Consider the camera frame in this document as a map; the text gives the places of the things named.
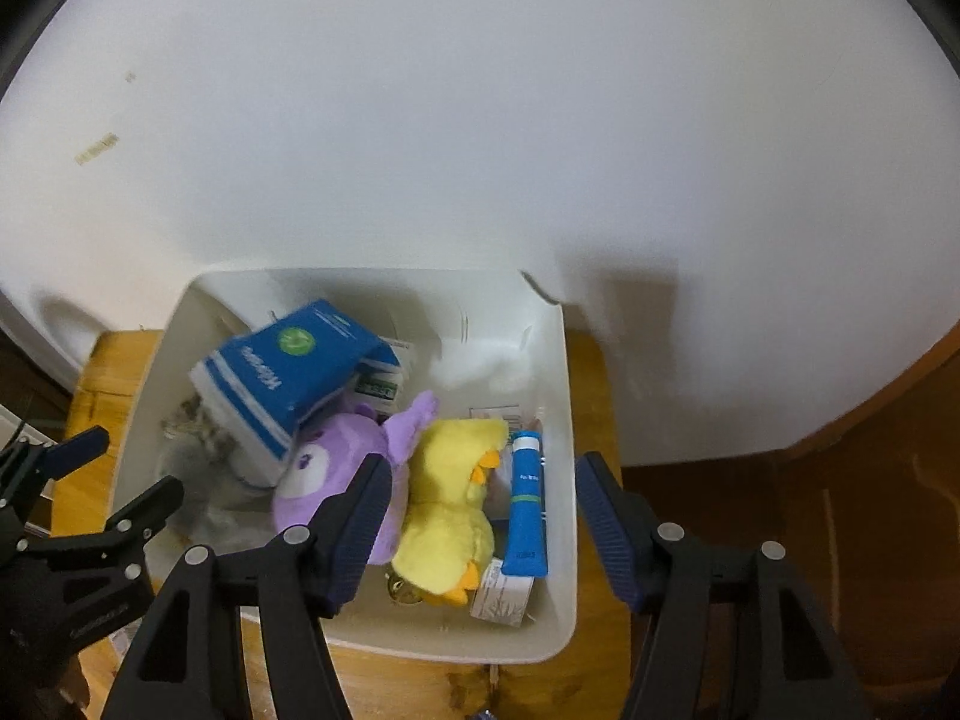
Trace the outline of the purple plush toy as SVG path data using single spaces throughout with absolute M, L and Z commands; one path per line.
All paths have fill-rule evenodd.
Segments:
M 325 499 L 347 491 L 368 455 L 382 455 L 391 465 L 392 496 L 368 562 L 389 564 L 409 505 L 409 461 L 421 434 L 437 416 L 438 398 L 430 390 L 384 421 L 366 403 L 345 400 L 293 452 L 272 499 L 275 528 L 283 532 L 293 525 L 308 525 Z

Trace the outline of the plaid fabric bow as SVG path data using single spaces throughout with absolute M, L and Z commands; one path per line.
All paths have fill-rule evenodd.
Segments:
M 168 439 L 194 439 L 210 461 L 225 461 L 238 447 L 235 438 L 213 419 L 199 395 L 181 401 L 161 421 L 161 431 Z

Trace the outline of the blue cream tube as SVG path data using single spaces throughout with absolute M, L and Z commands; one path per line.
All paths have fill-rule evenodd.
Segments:
M 503 574 L 528 578 L 548 575 L 542 436 L 534 429 L 512 434 L 511 500 Z

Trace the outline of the blue Hiipapa wipes pack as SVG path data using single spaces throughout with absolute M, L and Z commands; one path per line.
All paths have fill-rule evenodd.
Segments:
M 226 340 L 189 379 L 215 421 L 271 478 L 301 424 L 342 394 L 365 362 L 391 369 L 398 357 L 384 338 L 318 299 Z

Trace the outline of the pink tissue pack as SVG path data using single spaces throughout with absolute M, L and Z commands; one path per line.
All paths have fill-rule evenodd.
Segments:
M 510 434 L 542 431 L 539 413 L 523 410 L 519 405 L 471 406 L 469 416 L 472 419 L 501 419 L 508 426 Z

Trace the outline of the white green medicine box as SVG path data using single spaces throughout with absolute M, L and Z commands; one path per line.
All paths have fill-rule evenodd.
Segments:
M 413 361 L 415 349 L 410 343 L 386 338 L 356 365 L 348 392 L 381 418 L 392 416 L 409 382 Z

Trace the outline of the small white barcode box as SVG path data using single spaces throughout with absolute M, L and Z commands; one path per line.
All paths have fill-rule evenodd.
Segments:
M 480 587 L 473 595 L 470 616 L 498 626 L 520 628 L 527 616 L 534 577 L 514 577 L 503 572 L 503 561 L 494 557 L 488 564 Z

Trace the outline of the gold round compact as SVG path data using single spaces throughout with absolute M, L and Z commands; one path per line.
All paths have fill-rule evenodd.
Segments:
M 423 592 L 397 572 L 386 575 L 386 590 L 389 598 L 398 606 L 416 606 L 425 600 Z

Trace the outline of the white plastic storage bin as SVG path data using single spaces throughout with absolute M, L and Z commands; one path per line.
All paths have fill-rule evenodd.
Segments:
M 212 553 L 356 557 L 325 635 L 382 655 L 524 665 L 578 622 L 560 304 L 506 271 L 212 271 L 146 372 L 112 500 L 161 478 L 166 577 Z

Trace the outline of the clear plastic bottle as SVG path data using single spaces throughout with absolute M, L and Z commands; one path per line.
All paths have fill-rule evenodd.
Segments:
M 252 550 L 275 534 L 272 489 L 254 489 L 199 439 L 179 437 L 160 460 L 160 472 L 184 486 L 181 507 L 167 525 L 182 543 L 205 543 L 218 553 Z

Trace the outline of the white curved chair back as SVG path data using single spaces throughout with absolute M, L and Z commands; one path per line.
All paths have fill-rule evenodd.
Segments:
M 80 377 L 76 362 L 65 356 L 52 341 L 32 327 L 16 305 L 5 294 L 0 294 L 0 322 L 2 332 L 44 372 L 62 387 L 73 392 Z

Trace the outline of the yellow duck plush toy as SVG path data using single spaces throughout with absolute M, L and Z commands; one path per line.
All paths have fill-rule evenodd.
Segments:
M 409 461 L 409 505 L 392 568 L 436 603 L 467 605 L 480 587 L 494 551 L 483 505 L 508 439 L 501 418 L 440 419 Z

